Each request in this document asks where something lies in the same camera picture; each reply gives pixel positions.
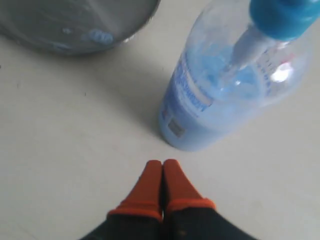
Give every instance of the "barcode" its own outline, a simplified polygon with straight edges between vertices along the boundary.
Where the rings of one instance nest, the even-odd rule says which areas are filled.
[[[171,119],[171,121],[168,124],[168,127],[178,138],[180,138],[186,131],[179,125],[179,123],[177,123],[177,121],[174,118]]]

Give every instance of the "blue bottle cap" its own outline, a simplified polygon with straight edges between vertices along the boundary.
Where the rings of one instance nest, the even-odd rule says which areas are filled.
[[[320,14],[320,0],[251,0],[250,15],[267,36],[291,41],[300,37]]]

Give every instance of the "white floor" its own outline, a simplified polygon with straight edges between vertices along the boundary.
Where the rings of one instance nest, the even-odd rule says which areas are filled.
[[[218,211],[264,240],[320,239],[320,23],[296,94],[212,147],[159,136],[157,111],[206,0],[163,0],[108,53],[63,58],[0,39],[0,239],[76,240],[129,193],[147,160],[176,158]]]

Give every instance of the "gray bowl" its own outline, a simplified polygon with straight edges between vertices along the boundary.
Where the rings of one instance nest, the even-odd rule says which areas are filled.
[[[0,0],[0,32],[65,55],[107,50],[129,39],[160,0]]]

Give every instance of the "plastic bottle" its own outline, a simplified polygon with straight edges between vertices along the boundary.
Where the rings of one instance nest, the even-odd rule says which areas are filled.
[[[207,147],[287,96],[310,60],[307,34],[320,0],[210,3],[196,20],[159,111],[164,138]]]

